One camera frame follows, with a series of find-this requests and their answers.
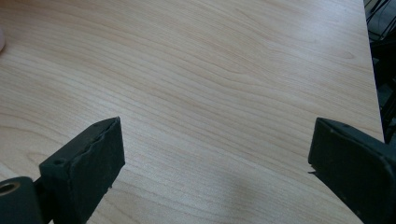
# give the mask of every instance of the black object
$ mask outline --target black object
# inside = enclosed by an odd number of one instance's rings
[[[396,28],[387,36],[370,44],[375,72],[375,85],[381,110],[385,143],[389,144],[396,131]]]
[[[125,164],[120,118],[97,122],[40,165],[0,183],[0,223],[86,223]]]
[[[396,151],[388,145],[318,118],[308,162],[364,223],[396,223]]]

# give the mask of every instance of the screw hole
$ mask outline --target screw hole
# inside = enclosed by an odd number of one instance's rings
[[[65,162],[65,159],[59,159],[59,160],[54,161],[53,164],[55,164],[55,165],[61,165],[61,164],[63,164],[64,162]]]
[[[4,185],[0,186],[0,196],[9,194],[10,192],[14,191],[15,189],[20,187],[19,182],[11,182],[11,183],[6,183]]]

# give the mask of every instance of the wood grain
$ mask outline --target wood grain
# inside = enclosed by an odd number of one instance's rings
[[[382,140],[363,2],[4,0],[0,177],[120,116],[89,223],[360,223],[308,172],[316,117]]]

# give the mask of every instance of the black plastic part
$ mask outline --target black plastic part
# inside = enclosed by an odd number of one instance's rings
[[[31,178],[21,176],[0,182],[0,223],[43,224]]]
[[[344,123],[318,118],[308,162],[364,223],[396,223],[396,151]]]
[[[85,223],[124,164],[120,118],[93,124],[43,161],[37,184],[55,198],[54,222]]]

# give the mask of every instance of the light wood surface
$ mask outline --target light wood surface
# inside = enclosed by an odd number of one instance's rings
[[[361,0],[3,0],[0,178],[120,116],[89,223],[360,223],[307,162],[316,117],[382,140]]]

